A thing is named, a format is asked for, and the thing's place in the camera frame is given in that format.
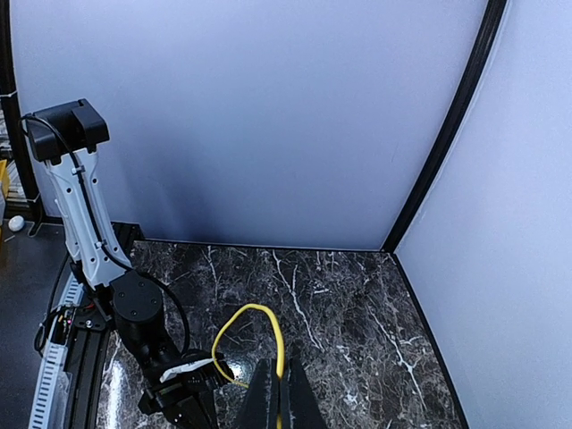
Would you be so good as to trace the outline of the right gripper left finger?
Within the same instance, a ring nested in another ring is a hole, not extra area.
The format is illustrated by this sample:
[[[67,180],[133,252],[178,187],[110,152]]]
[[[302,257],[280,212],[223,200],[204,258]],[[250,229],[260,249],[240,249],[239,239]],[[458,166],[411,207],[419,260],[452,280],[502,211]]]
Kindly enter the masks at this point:
[[[280,413],[280,380],[275,359],[260,359],[234,427],[239,429],[277,429]]]

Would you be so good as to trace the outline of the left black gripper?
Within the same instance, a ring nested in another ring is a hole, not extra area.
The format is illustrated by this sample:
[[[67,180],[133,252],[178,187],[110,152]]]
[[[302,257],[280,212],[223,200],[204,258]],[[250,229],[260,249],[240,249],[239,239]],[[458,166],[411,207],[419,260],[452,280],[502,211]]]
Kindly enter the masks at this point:
[[[173,362],[145,368],[146,386],[139,399],[139,411],[146,416],[160,413],[178,428],[217,428],[214,392],[228,382],[221,373],[214,376],[199,371],[181,374],[166,383],[159,382],[161,373],[168,367],[200,355],[211,356],[204,350],[193,349]]]

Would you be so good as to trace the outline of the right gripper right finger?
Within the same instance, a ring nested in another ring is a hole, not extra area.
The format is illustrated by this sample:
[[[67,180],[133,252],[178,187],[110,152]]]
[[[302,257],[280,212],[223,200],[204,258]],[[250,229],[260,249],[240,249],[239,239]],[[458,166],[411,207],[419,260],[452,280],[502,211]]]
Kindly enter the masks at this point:
[[[282,428],[325,429],[326,423],[300,360],[300,348],[294,344],[291,351],[281,379]]]

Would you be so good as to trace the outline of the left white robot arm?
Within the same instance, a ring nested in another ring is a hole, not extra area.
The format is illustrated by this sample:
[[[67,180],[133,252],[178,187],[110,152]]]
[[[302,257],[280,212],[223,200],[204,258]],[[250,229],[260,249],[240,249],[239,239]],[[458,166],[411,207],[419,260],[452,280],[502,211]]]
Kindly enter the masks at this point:
[[[216,428],[214,392],[224,381],[213,358],[190,346],[186,317],[183,344],[176,346],[165,326],[164,298],[182,313],[180,301],[133,267],[114,233],[97,173],[97,147],[110,139],[104,118],[80,99],[26,114],[20,126],[55,189],[71,270],[147,382],[139,410],[162,413],[178,428]]]

